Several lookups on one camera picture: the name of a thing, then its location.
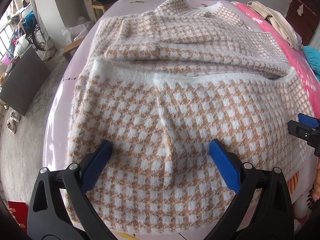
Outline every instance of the bed sheet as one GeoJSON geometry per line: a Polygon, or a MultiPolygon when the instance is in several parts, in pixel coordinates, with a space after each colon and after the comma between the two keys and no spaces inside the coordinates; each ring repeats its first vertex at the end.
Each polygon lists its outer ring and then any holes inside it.
{"type": "MultiPolygon", "coordinates": [[[[280,48],[286,55],[290,65],[296,69],[309,97],[315,117],[319,118],[320,84],[310,68],[305,56],[303,55],[303,52],[301,50],[297,51],[292,49],[290,45],[282,38],[282,36],[272,27],[272,25],[263,19],[257,12],[243,3],[234,2],[233,4],[246,13],[246,15],[248,15],[264,31],[271,32],[273,34],[280,48]]],[[[295,180],[295,182],[292,182],[292,202],[295,202],[301,196],[301,194],[304,193],[310,187],[310,185],[312,185],[316,177],[317,161],[318,158],[312,155],[304,161],[301,167],[299,167],[299,170],[297,171],[298,179],[295,180]]]]}
{"type": "MultiPolygon", "coordinates": [[[[165,0],[120,0],[116,2],[103,15],[103,17],[143,13],[148,10],[154,10],[164,1],[165,0]]],[[[188,1],[188,3],[193,7],[206,7],[214,5],[217,2],[218,1],[188,1]]],[[[235,7],[228,1],[220,2],[227,8],[232,10],[235,14],[239,15],[247,26],[252,29],[262,31],[262,28],[260,28],[260,26],[252,21],[252,19],[250,19],[250,17],[239,8],[235,7]]],[[[93,29],[88,33],[88,35],[82,42],[81,46],[76,51],[73,59],[71,60],[68,68],[65,71],[63,79],[60,82],[54,101],[52,103],[51,110],[49,112],[44,140],[43,166],[48,167],[51,171],[65,168],[64,160],[67,154],[68,124],[70,119],[70,107],[73,98],[73,91],[77,78],[87,61],[91,41],[95,35],[97,26],[98,24],[93,27],[93,29]]],[[[252,210],[246,214],[247,219],[244,219],[244,224],[250,220],[251,215],[252,210]]],[[[167,240],[183,240],[183,238],[187,240],[204,239],[205,236],[212,230],[213,226],[214,225],[209,225],[203,228],[195,228],[194,230],[189,230],[187,232],[184,231],[181,233],[172,233],[166,236],[166,238],[167,240]]],[[[133,233],[130,235],[126,235],[118,232],[116,232],[116,237],[118,239],[132,239],[132,237],[135,237],[136,239],[140,240],[150,238],[154,240],[163,239],[163,235],[150,237],[150,235],[133,235],[133,233]]]]}

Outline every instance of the beige garment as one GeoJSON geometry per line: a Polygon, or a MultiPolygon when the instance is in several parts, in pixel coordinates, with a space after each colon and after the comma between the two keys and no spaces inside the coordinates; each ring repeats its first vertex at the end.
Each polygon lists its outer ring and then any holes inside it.
{"type": "Polygon", "coordinates": [[[303,14],[303,4],[300,5],[299,9],[297,10],[299,16],[301,16],[303,14]]]}
{"type": "Polygon", "coordinates": [[[287,132],[299,113],[314,114],[271,33],[248,30],[222,4],[203,12],[167,0],[100,21],[75,86],[66,163],[109,140],[111,159],[87,193],[108,228],[190,229],[216,223],[234,196],[210,141],[289,179],[313,154],[287,132]]]}
{"type": "Polygon", "coordinates": [[[282,16],[281,13],[275,11],[267,6],[264,6],[260,2],[248,2],[247,4],[251,9],[255,10],[260,14],[264,19],[268,16],[272,26],[276,29],[277,32],[287,41],[287,43],[295,50],[299,50],[299,42],[297,35],[295,34],[292,26],[287,22],[287,20],[282,16]]]}
{"type": "Polygon", "coordinates": [[[13,16],[22,7],[23,7],[23,4],[21,0],[12,0],[7,8],[7,14],[13,16]]]}

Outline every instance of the pink floral blanket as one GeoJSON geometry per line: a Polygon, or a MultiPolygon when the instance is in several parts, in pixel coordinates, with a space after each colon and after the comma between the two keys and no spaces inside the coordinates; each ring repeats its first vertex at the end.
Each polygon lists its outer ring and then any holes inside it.
{"type": "Polygon", "coordinates": [[[257,12],[243,3],[235,2],[234,5],[246,13],[252,20],[254,20],[262,28],[262,30],[272,33],[287,57],[290,65],[295,68],[300,79],[302,80],[304,90],[309,97],[315,117],[320,118],[320,84],[310,68],[306,58],[304,57],[303,52],[292,49],[290,45],[281,37],[281,35],[257,12]]]}

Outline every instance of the shoe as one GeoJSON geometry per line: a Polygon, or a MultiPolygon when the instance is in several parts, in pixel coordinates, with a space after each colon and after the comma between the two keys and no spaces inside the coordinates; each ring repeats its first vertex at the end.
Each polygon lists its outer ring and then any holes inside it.
{"type": "Polygon", "coordinates": [[[10,117],[15,120],[16,122],[19,122],[20,121],[20,114],[17,113],[16,111],[12,110],[11,113],[10,113],[10,117]]]}
{"type": "Polygon", "coordinates": [[[10,132],[12,132],[13,134],[16,133],[16,124],[15,124],[15,121],[10,118],[7,120],[7,126],[8,126],[8,129],[10,130],[10,132]]]}

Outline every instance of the floor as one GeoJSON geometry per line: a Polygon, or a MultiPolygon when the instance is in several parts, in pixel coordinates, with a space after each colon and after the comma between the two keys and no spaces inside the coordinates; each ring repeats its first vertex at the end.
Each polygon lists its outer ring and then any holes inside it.
{"type": "Polygon", "coordinates": [[[45,65],[51,74],[33,99],[26,116],[21,116],[20,122],[16,123],[15,134],[6,127],[12,109],[0,109],[4,115],[0,128],[0,179],[7,200],[29,203],[42,165],[49,110],[68,62],[57,52],[45,65]]]}

